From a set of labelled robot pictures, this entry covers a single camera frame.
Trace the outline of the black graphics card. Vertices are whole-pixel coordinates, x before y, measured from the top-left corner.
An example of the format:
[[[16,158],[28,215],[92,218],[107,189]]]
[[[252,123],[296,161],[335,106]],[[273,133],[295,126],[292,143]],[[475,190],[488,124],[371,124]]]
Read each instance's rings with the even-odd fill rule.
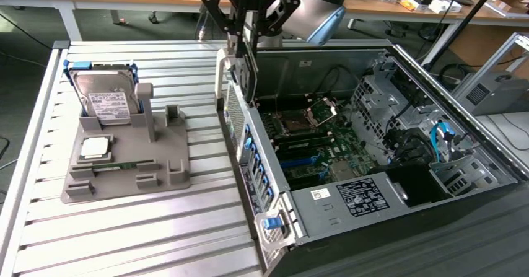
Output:
[[[252,106],[257,85],[259,67],[256,62],[259,36],[253,25],[259,16],[256,11],[243,14],[236,20],[243,21],[243,29],[239,34],[228,34],[228,53],[235,55],[236,81],[241,88],[243,98]]]

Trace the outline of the open PC case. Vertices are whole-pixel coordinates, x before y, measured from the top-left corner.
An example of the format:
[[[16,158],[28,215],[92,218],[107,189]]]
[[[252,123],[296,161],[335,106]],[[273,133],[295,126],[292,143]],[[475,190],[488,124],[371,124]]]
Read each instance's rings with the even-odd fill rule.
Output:
[[[395,58],[413,79],[424,99],[415,125],[381,131],[369,128],[352,97],[375,60],[388,57]],[[529,180],[529,168],[400,46],[387,41],[356,41],[339,46],[261,48],[256,62],[253,105],[243,98],[233,58],[220,64],[228,84],[217,99],[229,157],[267,277],[351,272],[351,262],[363,251],[460,219]],[[296,190],[287,182],[257,109],[259,100],[307,94],[331,95],[351,101],[352,128],[367,143],[368,152],[376,154],[379,163],[364,176],[384,172],[397,196],[411,208],[407,215],[320,239],[309,238],[299,218],[291,195]],[[245,124],[251,127],[249,135],[244,134]],[[252,137],[253,144],[245,150],[248,137]],[[255,153],[260,154],[259,164],[252,164]],[[452,196],[435,176],[431,164],[456,161],[467,156],[481,161],[500,184]],[[264,172],[257,175],[260,164]],[[268,185],[261,183],[264,174],[269,179]],[[272,200],[265,199],[268,187],[273,189]],[[281,217],[284,226],[267,230],[263,221],[273,216]]]

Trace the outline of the metal socket cover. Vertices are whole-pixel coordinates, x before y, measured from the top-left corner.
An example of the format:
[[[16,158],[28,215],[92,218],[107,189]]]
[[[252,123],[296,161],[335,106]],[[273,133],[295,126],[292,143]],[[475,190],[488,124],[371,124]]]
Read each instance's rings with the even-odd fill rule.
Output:
[[[337,116],[336,104],[327,97],[319,99],[307,109],[308,121],[315,127],[320,127],[335,116]]]

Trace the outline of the black office chair base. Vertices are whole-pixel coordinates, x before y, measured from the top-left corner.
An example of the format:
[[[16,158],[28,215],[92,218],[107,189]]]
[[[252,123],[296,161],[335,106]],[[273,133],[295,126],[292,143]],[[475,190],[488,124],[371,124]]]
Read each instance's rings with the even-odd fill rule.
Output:
[[[412,28],[412,25],[405,22],[384,21],[384,24],[388,27],[385,34],[396,38],[405,38],[415,32],[423,40],[433,42],[440,32],[437,25],[429,23],[421,23],[417,28]]]

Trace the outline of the perforated metal drive cage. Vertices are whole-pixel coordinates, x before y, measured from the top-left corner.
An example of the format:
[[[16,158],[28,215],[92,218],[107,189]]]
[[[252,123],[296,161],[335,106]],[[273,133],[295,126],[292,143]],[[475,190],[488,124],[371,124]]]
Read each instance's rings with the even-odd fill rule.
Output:
[[[409,128],[420,111],[424,93],[393,57],[379,58],[355,90],[352,100],[369,128]]]

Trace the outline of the CPU socket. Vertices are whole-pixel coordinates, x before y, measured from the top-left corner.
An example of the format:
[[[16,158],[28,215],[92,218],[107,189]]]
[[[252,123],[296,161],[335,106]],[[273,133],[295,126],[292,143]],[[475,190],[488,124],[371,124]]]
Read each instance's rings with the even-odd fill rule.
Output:
[[[299,109],[280,112],[280,122],[287,135],[308,134],[316,132],[328,116],[316,110]]]

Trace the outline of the small white box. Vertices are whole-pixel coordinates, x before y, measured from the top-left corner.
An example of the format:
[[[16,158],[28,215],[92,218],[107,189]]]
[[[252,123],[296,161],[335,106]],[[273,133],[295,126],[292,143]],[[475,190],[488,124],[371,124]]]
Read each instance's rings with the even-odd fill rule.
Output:
[[[463,6],[451,0],[432,0],[428,9],[436,14],[444,12],[459,13],[463,9]]]

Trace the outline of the hard disk in blue caddy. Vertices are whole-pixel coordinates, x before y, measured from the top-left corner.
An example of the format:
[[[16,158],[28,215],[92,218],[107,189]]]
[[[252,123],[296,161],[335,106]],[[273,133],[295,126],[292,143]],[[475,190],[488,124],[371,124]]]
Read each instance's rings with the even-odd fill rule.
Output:
[[[104,126],[131,124],[132,115],[143,113],[135,93],[139,83],[136,64],[64,60],[63,68],[81,104],[81,115],[96,117]]]

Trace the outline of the black labelled RAM stick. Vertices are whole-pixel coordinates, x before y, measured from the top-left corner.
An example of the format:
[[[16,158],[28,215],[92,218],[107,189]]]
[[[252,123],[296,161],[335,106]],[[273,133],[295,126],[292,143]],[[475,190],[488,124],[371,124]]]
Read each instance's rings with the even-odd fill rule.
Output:
[[[315,138],[284,138],[273,141],[273,147],[277,151],[308,149],[315,147],[324,147],[332,144],[335,138],[332,136],[315,137]]]

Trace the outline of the black stand pole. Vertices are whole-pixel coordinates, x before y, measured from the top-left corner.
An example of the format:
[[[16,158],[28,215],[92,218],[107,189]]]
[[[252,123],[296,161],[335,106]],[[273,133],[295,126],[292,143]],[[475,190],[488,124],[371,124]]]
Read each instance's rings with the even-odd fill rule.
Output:
[[[432,47],[432,50],[428,53],[424,62],[421,63],[427,71],[432,69],[440,57],[449,49],[451,44],[461,34],[467,25],[471,23],[475,15],[479,13],[479,10],[481,9],[487,1],[488,0],[479,0],[479,2],[473,5],[467,17],[457,24],[455,24],[455,28],[448,29],[448,31],[441,35],[440,41],[435,43],[435,46]]]

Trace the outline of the green motherboard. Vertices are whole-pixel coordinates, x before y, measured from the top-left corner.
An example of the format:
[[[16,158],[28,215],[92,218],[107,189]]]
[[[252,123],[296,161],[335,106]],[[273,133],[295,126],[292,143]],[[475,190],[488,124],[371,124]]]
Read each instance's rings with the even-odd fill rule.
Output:
[[[299,110],[321,98],[329,98],[336,104],[337,116],[325,122],[313,133],[287,135],[280,122],[280,112]],[[327,95],[307,94],[303,97],[263,99],[257,101],[260,119],[273,147],[273,141],[284,138],[315,138],[332,136],[335,141],[324,147],[277,151],[273,147],[279,163],[287,160],[319,156],[313,165],[283,169],[292,190],[324,185],[327,183],[361,177],[379,166],[376,154],[367,150],[367,143],[359,138],[352,128],[352,104],[349,100],[339,100]]]

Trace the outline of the blue expansion slot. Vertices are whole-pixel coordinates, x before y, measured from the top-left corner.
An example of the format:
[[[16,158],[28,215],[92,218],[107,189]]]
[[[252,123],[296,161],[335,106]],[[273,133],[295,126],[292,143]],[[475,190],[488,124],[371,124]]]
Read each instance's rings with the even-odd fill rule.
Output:
[[[319,159],[319,156],[312,156],[312,157],[307,157],[303,159],[287,160],[287,161],[281,161],[280,166],[283,169],[287,169],[287,168],[292,168],[292,167],[313,165],[316,163],[317,159]]]

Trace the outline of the grey parts rack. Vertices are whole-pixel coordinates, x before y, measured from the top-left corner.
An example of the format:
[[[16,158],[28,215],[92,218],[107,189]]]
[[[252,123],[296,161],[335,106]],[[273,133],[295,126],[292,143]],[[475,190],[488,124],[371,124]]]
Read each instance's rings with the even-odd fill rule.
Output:
[[[63,203],[105,200],[124,196],[181,190],[191,186],[187,116],[179,105],[163,111],[151,106],[153,86],[140,83],[135,90],[143,113],[127,125],[103,126],[93,117],[81,117],[64,178]],[[87,138],[107,137],[108,153],[84,159]],[[93,172],[96,164],[136,162],[137,168]]]

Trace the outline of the silver CPU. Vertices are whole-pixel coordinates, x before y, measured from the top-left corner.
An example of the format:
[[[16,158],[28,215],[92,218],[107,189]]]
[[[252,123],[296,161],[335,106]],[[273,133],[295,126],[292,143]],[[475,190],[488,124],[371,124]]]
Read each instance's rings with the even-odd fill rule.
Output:
[[[107,137],[91,137],[83,141],[80,156],[84,159],[101,158],[108,153],[109,139]]]

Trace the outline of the green RAM stick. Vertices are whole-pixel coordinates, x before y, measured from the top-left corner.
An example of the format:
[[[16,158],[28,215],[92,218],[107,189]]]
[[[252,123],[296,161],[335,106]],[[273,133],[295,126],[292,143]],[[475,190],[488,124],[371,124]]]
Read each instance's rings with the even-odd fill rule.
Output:
[[[136,169],[137,163],[136,162],[121,162],[121,163],[112,163],[112,164],[96,164],[92,166],[93,172],[104,172],[111,170],[129,170]]]

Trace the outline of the grey computer tower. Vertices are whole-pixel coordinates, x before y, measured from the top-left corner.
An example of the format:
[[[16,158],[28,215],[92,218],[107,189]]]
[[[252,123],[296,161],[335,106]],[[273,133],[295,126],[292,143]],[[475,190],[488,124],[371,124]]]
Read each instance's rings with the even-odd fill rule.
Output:
[[[471,89],[460,89],[455,89],[455,98],[472,115],[499,114],[529,91],[529,80],[508,71],[493,71],[479,78]]]

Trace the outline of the grey power supply unit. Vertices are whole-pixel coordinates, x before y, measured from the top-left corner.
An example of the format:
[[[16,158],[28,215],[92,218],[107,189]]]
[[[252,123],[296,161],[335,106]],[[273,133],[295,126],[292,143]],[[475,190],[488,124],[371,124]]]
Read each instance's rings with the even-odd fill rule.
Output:
[[[343,234],[411,212],[384,172],[296,190],[291,195],[312,239]]]

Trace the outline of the grey disk bay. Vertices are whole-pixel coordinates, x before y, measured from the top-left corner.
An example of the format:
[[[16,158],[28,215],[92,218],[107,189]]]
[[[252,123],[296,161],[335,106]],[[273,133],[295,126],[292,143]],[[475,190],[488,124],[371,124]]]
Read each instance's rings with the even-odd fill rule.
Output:
[[[500,184],[489,169],[473,156],[451,162],[432,163],[431,169],[452,196],[460,196]]]

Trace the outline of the aluminium profile frame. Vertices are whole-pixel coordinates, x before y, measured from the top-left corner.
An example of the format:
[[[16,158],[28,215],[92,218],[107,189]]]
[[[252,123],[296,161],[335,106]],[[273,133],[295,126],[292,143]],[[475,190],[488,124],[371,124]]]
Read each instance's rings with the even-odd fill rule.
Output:
[[[529,63],[529,33],[516,32],[492,54],[491,58],[480,63],[476,74],[465,79],[455,89],[453,95],[463,99],[475,87],[481,83],[485,76],[495,71],[497,66],[505,66],[505,71],[515,74],[516,71]]]

